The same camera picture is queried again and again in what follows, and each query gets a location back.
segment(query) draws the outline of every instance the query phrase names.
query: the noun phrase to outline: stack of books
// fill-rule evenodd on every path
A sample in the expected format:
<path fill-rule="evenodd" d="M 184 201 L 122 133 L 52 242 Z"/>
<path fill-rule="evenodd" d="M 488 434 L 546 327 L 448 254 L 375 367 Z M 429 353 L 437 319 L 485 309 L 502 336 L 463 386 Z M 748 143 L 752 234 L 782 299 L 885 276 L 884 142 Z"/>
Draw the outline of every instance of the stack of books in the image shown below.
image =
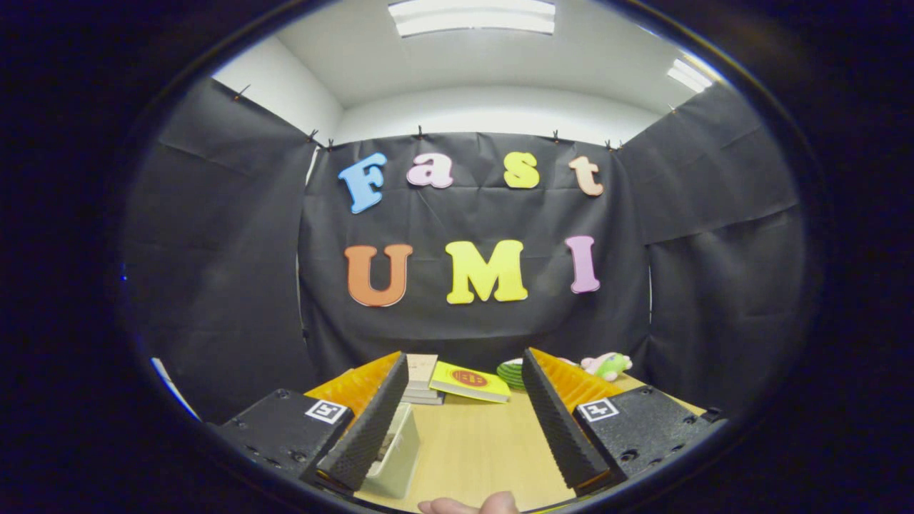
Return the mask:
<path fill-rule="evenodd" d="M 422 403 L 426 405 L 441 405 L 444 403 L 444 393 L 429 387 L 431 374 L 438 362 L 437 355 L 408 353 L 406 356 L 409 367 L 409 383 L 403 391 L 402 402 Z"/>

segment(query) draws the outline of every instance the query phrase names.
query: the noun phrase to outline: black backdrop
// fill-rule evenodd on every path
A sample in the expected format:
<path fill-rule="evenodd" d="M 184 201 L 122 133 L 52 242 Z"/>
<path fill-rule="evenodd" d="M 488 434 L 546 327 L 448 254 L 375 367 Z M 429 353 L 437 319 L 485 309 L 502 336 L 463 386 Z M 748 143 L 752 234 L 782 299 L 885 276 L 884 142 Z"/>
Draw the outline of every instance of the black backdrop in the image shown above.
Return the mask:
<path fill-rule="evenodd" d="M 536 157 L 539 184 L 511 189 L 503 177 L 510 152 Z M 358 214 L 340 170 L 375 152 L 387 156 L 383 198 Z M 415 187 L 406 179 L 416 155 L 438 152 L 453 162 L 453 184 Z M 578 187 L 569 161 L 585 155 L 605 186 L 597 197 Z M 438 353 L 458 365 L 494 372 L 523 348 L 581 359 L 609 349 L 632 353 L 647 331 L 647 252 L 640 243 L 632 188 L 606 148 L 531 135 L 432 134 L 362 141 L 322 151 L 305 193 L 300 276 L 310 348 L 328 365 L 326 380 L 346 368 L 403 349 Z M 600 289 L 574 294 L 565 239 L 589 235 Z M 524 244 L 521 272 L 528 297 L 500 303 L 478 297 L 450 305 L 452 258 L 444 247 L 471 241 L 487 260 L 501 240 Z M 408 243 L 407 290 L 389 307 L 358 304 L 346 290 L 345 247 L 378 248 L 373 284 L 388 284 L 386 245 Z"/>
<path fill-rule="evenodd" d="M 124 224 L 141 343 L 216 423 L 314 380 L 295 280 L 314 144 L 234 96 L 214 80 L 187 95 L 143 163 Z"/>
<path fill-rule="evenodd" d="M 540 183 L 510 189 L 504 156 L 529 152 Z M 383 199 L 359 214 L 339 171 L 380 152 Z M 453 160 L 453 185 L 406 180 L 415 155 Z M 585 195 L 568 162 L 585 155 L 605 186 Z M 321 380 L 389 351 L 427 351 L 492 370 L 526 346 L 573 360 L 632 355 L 632 375 L 690 402 L 737 410 L 780 372 L 795 332 L 807 265 L 801 212 L 781 151 L 728 87 L 698 94 L 634 137 L 607 148 L 529 135 L 433 134 L 322 151 L 305 193 L 299 253 L 303 311 Z M 590 235 L 600 290 L 573 294 L 572 235 Z M 529 297 L 448 305 L 449 241 L 484 257 L 524 243 Z M 345 247 L 378 249 L 376 288 L 388 284 L 383 248 L 408 243 L 403 300 L 368 308 L 345 288 Z M 653 281 L 649 317 L 648 274 Z"/>
<path fill-rule="evenodd" d="M 721 84 L 618 155 L 651 266 L 640 378 L 739 410 L 802 344 L 802 285 L 814 275 L 791 170 L 759 117 Z"/>
<path fill-rule="evenodd" d="M 536 187 L 506 186 L 515 151 L 536 157 Z M 353 214 L 337 175 L 375 152 L 388 158 L 383 199 Z M 407 182 L 413 157 L 430 152 L 452 159 L 451 186 Z M 800 208 L 777 146 L 722 85 L 613 152 L 531 135 L 407 135 L 320 150 L 305 187 L 313 153 L 300 131 L 210 80 L 144 161 L 125 232 L 135 322 L 206 420 L 398 349 L 491 371 L 527 346 L 574 360 L 624 352 L 632 375 L 737 410 L 797 348 Z M 597 165 L 603 194 L 579 188 L 579 155 Z M 564 240 L 576 235 L 595 240 L 596 292 L 570 290 Z M 488 259 L 501 240 L 524 243 L 528 298 L 448 304 L 445 245 L 472 241 Z M 398 243 L 413 247 L 403 299 L 357 303 L 345 248 L 378 249 L 371 279 L 383 289 L 383 249 Z"/>

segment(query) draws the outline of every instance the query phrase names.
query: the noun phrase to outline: white wall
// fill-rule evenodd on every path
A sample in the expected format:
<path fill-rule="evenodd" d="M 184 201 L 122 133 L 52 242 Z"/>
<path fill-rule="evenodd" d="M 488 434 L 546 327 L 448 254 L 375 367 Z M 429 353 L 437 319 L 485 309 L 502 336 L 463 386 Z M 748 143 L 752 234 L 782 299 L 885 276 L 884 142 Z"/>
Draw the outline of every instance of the white wall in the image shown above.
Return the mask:
<path fill-rule="evenodd" d="M 570 91 L 462 87 L 423 91 L 347 109 L 334 144 L 424 133 L 492 132 L 551 136 L 613 146 L 628 141 L 661 114 Z"/>
<path fill-rule="evenodd" d="M 318 141 L 334 137 L 343 107 L 336 97 L 276 37 L 241 54 L 213 78 L 310 134 Z"/>

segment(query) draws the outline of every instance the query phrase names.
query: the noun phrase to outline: clip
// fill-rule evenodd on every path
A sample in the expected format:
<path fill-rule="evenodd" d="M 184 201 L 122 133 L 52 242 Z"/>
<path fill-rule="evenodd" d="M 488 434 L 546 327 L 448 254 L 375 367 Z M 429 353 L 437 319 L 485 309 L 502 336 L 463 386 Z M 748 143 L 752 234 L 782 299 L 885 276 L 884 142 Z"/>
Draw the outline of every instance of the clip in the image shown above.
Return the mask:
<path fill-rule="evenodd" d="M 233 102 L 237 102 L 238 99 L 241 98 L 241 95 L 244 94 L 244 91 L 247 91 L 249 87 L 250 87 L 250 84 L 248 84 L 247 86 L 245 86 L 243 90 L 238 91 L 238 94 L 235 95 L 235 98 L 233 98 L 233 99 L 231 99 L 231 100 L 232 100 Z"/>

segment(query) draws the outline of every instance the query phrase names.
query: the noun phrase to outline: foam letter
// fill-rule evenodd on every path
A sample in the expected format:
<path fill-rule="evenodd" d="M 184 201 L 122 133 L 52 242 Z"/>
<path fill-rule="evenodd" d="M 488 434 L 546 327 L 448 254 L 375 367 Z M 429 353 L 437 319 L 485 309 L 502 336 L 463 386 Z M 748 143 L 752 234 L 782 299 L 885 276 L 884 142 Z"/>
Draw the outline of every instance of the foam letter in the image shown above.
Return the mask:
<path fill-rule="evenodd" d="M 593 257 L 590 255 L 593 238 L 574 236 L 566 239 L 565 244 L 571 249 L 571 259 L 574 260 L 574 284 L 571 285 L 571 291 L 581 294 L 600 289 L 600 281 L 593 276 Z"/>
<path fill-rule="evenodd" d="M 349 260 L 349 295 L 359 304 L 387 307 L 399 302 L 406 293 L 406 258 L 412 254 L 408 244 L 391 244 L 384 249 L 390 258 L 390 285 L 384 291 L 371 287 L 371 258 L 377 255 L 373 246 L 350 246 L 345 249 Z"/>
<path fill-rule="evenodd" d="M 442 188 L 454 183 L 451 177 L 451 158 L 445 154 L 420 154 L 412 160 L 413 166 L 406 174 L 407 181 L 413 186 Z"/>
<path fill-rule="evenodd" d="M 578 176 L 578 186 L 585 194 L 592 197 L 598 197 L 603 194 L 603 185 L 593 181 L 593 174 L 600 171 L 597 165 L 592 164 L 586 155 L 581 155 L 569 163 L 569 167 L 574 169 Z"/>
<path fill-rule="evenodd" d="M 374 190 L 371 185 L 384 185 L 384 176 L 381 175 L 378 166 L 383 166 L 387 162 L 387 157 L 377 152 L 344 169 L 338 175 L 349 187 L 353 214 L 358 214 L 381 201 L 380 191 Z"/>
<path fill-rule="evenodd" d="M 537 158 L 533 154 L 511 152 L 505 155 L 505 182 L 509 187 L 530 189 L 539 184 L 539 172 L 533 166 Z"/>
<path fill-rule="evenodd" d="M 524 244 L 520 241 L 499 241 L 492 251 L 489 262 L 476 250 L 476 245 L 469 241 L 455 241 L 448 243 L 444 251 L 453 258 L 453 288 L 448 293 L 449 304 L 471 304 L 473 293 L 470 285 L 479 295 L 479 299 L 487 301 L 495 280 L 498 280 L 498 289 L 495 299 L 499 302 L 515 302 L 526 298 L 526 289 L 520 277 L 520 252 Z"/>

